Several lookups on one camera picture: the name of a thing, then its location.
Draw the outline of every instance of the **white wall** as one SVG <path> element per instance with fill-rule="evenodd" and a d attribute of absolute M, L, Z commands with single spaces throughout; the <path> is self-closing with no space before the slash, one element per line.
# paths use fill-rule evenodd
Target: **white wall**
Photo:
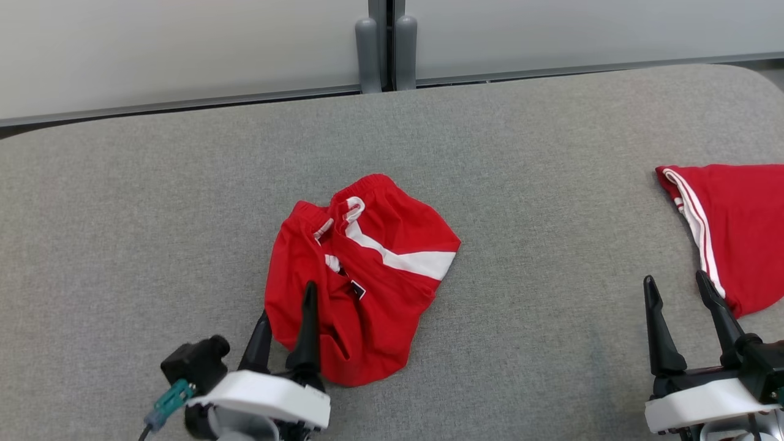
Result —
<path fill-rule="evenodd" d="M 784 52 L 782 0 L 407 0 L 417 78 Z"/>
<path fill-rule="evenodd" d="M 356 89 L 367 0 L 4 0 L 0 120 Z"/>

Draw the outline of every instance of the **elastic waistband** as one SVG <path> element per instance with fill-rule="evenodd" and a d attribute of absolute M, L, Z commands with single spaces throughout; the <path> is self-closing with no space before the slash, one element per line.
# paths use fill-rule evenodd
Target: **elastic waistband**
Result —
<path fill-rule="evenodd" d="M 296 219 L 307 222 L 313 226 L 314 232 L 324 227 L 324 225 L 332 219 L 327 214 L 326 208 L 321 208 L 320 206 L 315 206 L 310 202 L 305 201 L 297 202 L 289 217 L 295 217 Z"/>
<path fill-rule="evenodd" d="M 335 193 L 335 195 L 332 197 L 332 205 L 334 206 L 336 203 L 345 202 L 346 199 L 350 198 L 351 196 L 362 197 L 370 191 L 385 187 L 397 187 L 397 185 L 395 185 L 394 181 L 385 174 L 369 174 L 357 182 L 354 182 L 352 185 L 349 185 L 343 190 Z"/>

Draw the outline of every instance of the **black logo patch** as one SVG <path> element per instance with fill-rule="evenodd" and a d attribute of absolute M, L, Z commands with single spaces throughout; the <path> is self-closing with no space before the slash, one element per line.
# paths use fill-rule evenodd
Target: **black logo patch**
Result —
<path fill-rule="evenodd" d="M 359 300 L 362 300 L 362 296 L 365 295 L 365 288 L 354 280 L 351 281 L 351 287 L 354 288 L 354 292 L 357 293 Z"/>

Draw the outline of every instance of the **gray table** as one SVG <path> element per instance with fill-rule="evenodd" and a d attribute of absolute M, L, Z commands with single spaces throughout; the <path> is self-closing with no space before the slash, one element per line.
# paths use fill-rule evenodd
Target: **gray table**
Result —
<path fill-rule="evenodd" d="M 463 240 L 401 372 L 320 440 L 656 439 L 642 279 L 720 350 L 662 164 L 784 162 L 784 94 L 659 67 L 82 122 L 0 140 L 0 439 L 136 439 L 177 345 L 236 366 L 298 199 L 374 172 Z M 741 320 L 784 337 L 784 304 Z M 276 346 L 273 366 L 282 367 Z M 181 419 L 153 439 L 185 440 Z"/>

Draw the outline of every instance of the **cable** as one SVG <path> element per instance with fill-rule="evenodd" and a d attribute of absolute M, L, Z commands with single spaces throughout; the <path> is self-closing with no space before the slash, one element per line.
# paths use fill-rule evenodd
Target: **cable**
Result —
<path fill-rule="evenodd" d="M 147 435 L 150 435 L 150 430 L 152 430 L 152 425 L 144 426 L 144 430 L 142 431 L 142 434 L 139 436 L 139 441 L 144 441 L 145 439 L 147 439 Z"/>

